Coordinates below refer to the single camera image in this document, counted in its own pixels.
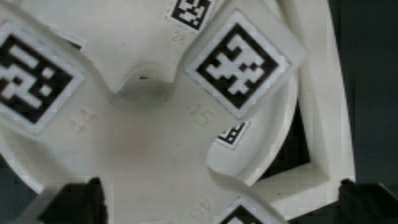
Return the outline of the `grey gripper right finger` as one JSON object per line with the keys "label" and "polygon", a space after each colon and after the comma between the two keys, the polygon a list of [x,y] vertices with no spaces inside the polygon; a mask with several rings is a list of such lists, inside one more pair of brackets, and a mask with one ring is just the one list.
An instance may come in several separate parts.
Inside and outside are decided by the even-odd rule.
{"label": "grey gripper right finger", "polygon": [[340,181],[335,224],[398,224],[398,195],[383,184]]}

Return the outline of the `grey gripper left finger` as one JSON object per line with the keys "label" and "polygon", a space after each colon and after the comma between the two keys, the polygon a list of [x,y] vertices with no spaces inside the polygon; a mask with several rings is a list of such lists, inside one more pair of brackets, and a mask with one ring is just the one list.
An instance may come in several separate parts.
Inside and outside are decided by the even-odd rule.
{"label": "grey gripper left finger", "polygon": [[99,178],[46,188],[10,224],[108,224]]}

